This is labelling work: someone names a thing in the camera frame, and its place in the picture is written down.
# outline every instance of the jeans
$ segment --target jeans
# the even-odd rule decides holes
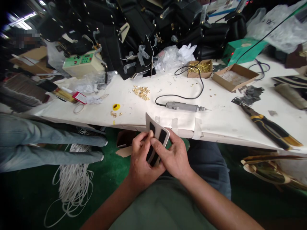
[[[189,140],[188,160],[191,168],[208,184],[231,200],[229,169],[215,142]],[[165,172],[162,176],[171,176]]]
[[[105,137],[54,129],[40,122],[0,114],[0,172],[41,165],[88,164],[100,161],[102,152],[64,152],[27,146],[31,143],[105,146]]]

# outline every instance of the green shirt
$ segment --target green shirt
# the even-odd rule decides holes
[[[215,227],[201,214],[192,197],[174,178],[154,182],[117,218],[110,230],[172,230]]]

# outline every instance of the left hand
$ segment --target left hand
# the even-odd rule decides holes
[[[165,172],[165,167],[162,162],[158,166],[152,167],[146,161],[146,156],[151,145],[150,139],[153,137],[154,133],[150,130],[149,133],[140,133],[132,141],[132,154],[127,179],[130,181],[133,189],[136,189],[138,192],[142,192],[148,188]]]

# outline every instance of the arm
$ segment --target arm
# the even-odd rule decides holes
[[[150,139],[153,136],[153,132],[150,131],[149,133],[140,133],[133,139],[128,176],[115,192],[83,224],[81,230],[109,229],[135,198],[165,171],[163,164],[157,167],[151,167],[146,162]]]
[[[184,142],[169,129],[172,146],[166,150],[155,138],[151,144],[165,168],[189,191],[201,213],[218,230],[263,228],[246,212],[211,187],[190,167]]]

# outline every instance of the beige machine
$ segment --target beige machine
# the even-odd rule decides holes
[[[69,73],[72,77],[79,79],[85,74],[103,71],[105,68],[101,64],[101,61],[95,57],[94,53],[95,50],[91,50],[81,56],[72,55],[69,58],[66,58],[63,70]],[[97,53],[96,56],[102,59],[100,53]]]

